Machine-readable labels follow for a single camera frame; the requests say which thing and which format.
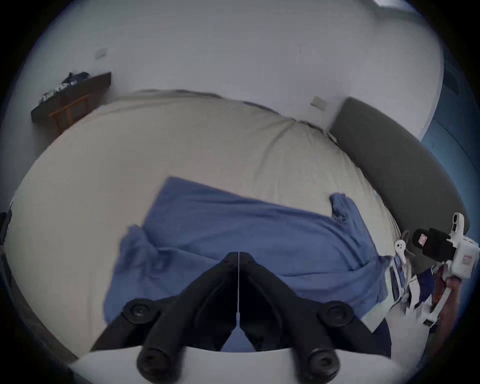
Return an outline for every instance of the wrinkled fabric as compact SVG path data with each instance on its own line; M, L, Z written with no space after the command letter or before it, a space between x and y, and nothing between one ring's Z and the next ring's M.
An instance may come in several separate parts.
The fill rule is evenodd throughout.
M104 303L111 323L126 302L177 295L229 252L248 252L300 297L341 300L360 318L387 296L379 256L355 203L330 196L333 216L167 179L142 228L131 226Z

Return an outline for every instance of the light switch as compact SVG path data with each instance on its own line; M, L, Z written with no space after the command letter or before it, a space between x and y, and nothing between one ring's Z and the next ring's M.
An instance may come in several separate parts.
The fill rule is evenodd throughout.
M95 52L95 60L101 59L102 57L107 55L106 48L100 48L97 52Z
M312 107L315 107L324 111L325 108L327 107L327 102L323 99L320 99L318 96L315 96L312 102L310 103L310 105Z

